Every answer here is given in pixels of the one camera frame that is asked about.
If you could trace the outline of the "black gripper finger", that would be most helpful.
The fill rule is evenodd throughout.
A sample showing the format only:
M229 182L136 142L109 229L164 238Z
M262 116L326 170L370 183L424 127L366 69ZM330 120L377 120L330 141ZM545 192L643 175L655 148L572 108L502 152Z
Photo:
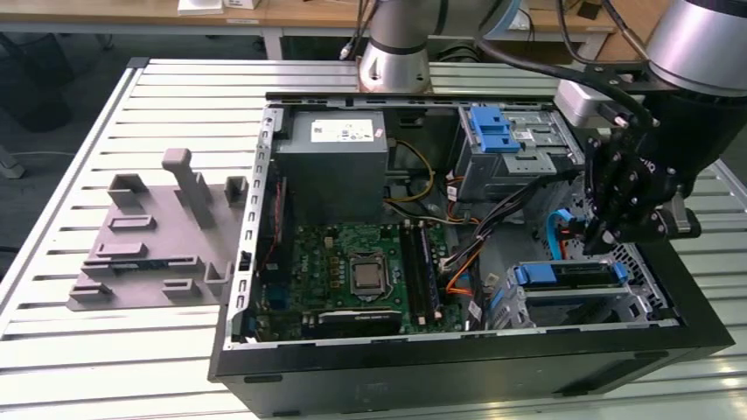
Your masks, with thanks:
M606 146L597 137L589 136L584 145L584 189L592 212L590 224L604 228L602 204L604 187L602 172L606 162Z
M671 198L671 176L664 168L637 156L634 151L606 146L601 186L605 227L590 224L589 208L582 231L582 252L586 255L606 254L620 242L652 241L665 233L656 215L656 206Z

